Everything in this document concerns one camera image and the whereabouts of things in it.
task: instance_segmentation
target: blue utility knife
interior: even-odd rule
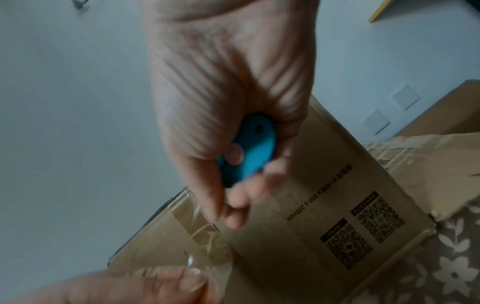
[[[263,114],[245,116],[233,142],[242,147],[244,158],[237,166],[230,165],[223,156],[217,159],[226,188],[245,180],[271,160],[277,143],[275,125]]]

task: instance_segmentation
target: yellow wooden edge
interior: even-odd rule
[[[375,11],[375,13],[370,17],[368,22],[370,23],[374,22],[380,16],[380,14],[383,13],[390,4],[392,4],[393,1],[395,0],[385,0],[381,4],[381,6]]]

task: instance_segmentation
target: floral tablecloth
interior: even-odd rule
[[[425,240],[352,304],[480,303],[480,199]]]

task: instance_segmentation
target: human hand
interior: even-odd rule
[[[220,304],[217,282],[196,268],[143,268],[124,276],[90,274],[5,304]]]
[[[319,0],[141,0],[165,148],[209,221],[242,227],[251,203],[286,178],[308,114]],[[273,159],[233,186],[216,159],[247,114],[275,124]],[[239,159],[238,151],[231,158]]]

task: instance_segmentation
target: skin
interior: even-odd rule
[[[209,221],[245,225],[283,183],[315,66],[315,0],[141,0],[164,146]],[[250,113],[275,123],[274,158],[225,197],[216,162]]]

